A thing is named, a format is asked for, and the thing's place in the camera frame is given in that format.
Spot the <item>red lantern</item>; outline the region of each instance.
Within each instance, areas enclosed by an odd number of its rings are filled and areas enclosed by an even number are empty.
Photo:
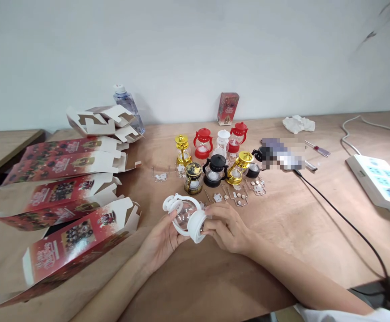
[[[238,153],[240,145],[243,144],[247,138],[248,130],[249,129],[244,122],[235,124],[235,127],[231,129],[231,137],[229,138],[229,153]]]
[[[205,127],[196,132],[196,136],[193,139],[193,145],[196,148],[195,156],[198,159],[204,160],[208,158],[213,150],[213,138],[210,134],[210,130]]]

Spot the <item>white sleeve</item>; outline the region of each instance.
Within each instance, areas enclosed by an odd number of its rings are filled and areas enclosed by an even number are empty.
[[[390,311],[377,309],[368,315],[358,315],[341,311],[316,311],[296,304],[295,309],[305,322],[390,322]]]

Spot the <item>tissue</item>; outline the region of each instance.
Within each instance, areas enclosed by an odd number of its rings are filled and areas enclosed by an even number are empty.
[[[303,130],[313,132],[316,128],[316,122],[300,117],[299,115],[294,115],[291,118],[286,117],[283,120],[283,125],[289,132],[292,132],[293,134],[297,134]]]

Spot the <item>white cable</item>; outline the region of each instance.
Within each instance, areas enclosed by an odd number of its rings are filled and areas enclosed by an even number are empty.
[[[374,123],[368,122],[367,120],[365,120],[365,119],[364,119],[362,116],[360,116],[360,115],[358,115],[358,116],[356,116],[356,117],[354,117],[354,118],[352,118],[352,119],[350,119],[350,120],[345,121],[345,122],[342,124],[341,128],[344,130],[344,132],[346,132],[346,135],[343,136],[343,137],[341,138],[341,141],[344,142],[345,144],[347,144],[347,145],[348,145],[349,147],[351,147],[353,150],[355,150],[355,152],[356,152],[357,154],[361,155],[361,153],[359,152],[359,150],[356,149],[356,147],[355,147],[353,144],[348,143],[348,142],[346,141],[346,138],[348,138],[348,137],[350,136],[350,132],[347,131],[345,125],[346,125],[347,122],[353,121],[353,120],[355,120],[355,119],[357,119],[357,118],[360,118],[364,123],[367,123],[367,124],[369,124],[369,125],[373,125],[373,126],[376,126],[376,127],[382,127],[382,128],[387,129],[387,130],[390,130],[390,127],[387,127],[387,126],[385,126],[385,125],[374,124]]]

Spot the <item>wooden table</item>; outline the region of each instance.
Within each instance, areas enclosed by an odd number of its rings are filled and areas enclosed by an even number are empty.
[[[44,142],[44,130],[0,132],[0,174],[18,162],[17,157],[31,144]]]
[[[390,274],[390,212],[374,206],[345,160],[349,154],[340,144],[340,125],[355,114],[313,116],[316,130],[300,133],[331,151],[325,158],[312,149],[306,158],[319,170],[304,176],[372,242]],[[390,112],[367,113],[374,123],[390,126]],[[289,135],[282,119],[247,121],[248,137],[242,150],[259,147],[259,140]],[[121,175],[119,193],[130,196],[142,207],[137,233],[82,272],[48,294],[0,309],[0,321],[67,321],[112,277],[137,250],[142,240],[163,215],[162,202],[176,192],[183,194],[183,180],[171,172],[166,182],[154,182],[155,173],[171,170],[175,163],[174,137],[209,128],[216,123],[148,126],[145,139],[131,144],[129,153],[142,160],[140,169]],[[390,163],[390,131],[355,120],[347,125],[349,141],[364,155]],[[51,139],[75,138],[73,130],[57,132]],[[340,285],[349,288],[378,280],[380,264],[365,242],[292,172],[269,170],[262,174],[268,193],[250,194],[249,205],[238,212],[251,229],[312,265]],[[207,188],[210,195],[222,192]],[[205,193],[198,195],[205,202]],[[26,247],[41,238],[43,231],[19,232],[0,223],[0,294],[21,290],[24,279],[21,258]],[[195,245],[188,241],[147,281],[123,314],[122,321],[243,321],[295,303],[291,294],[262,267],[249,259],[220,250],[207,237]]]

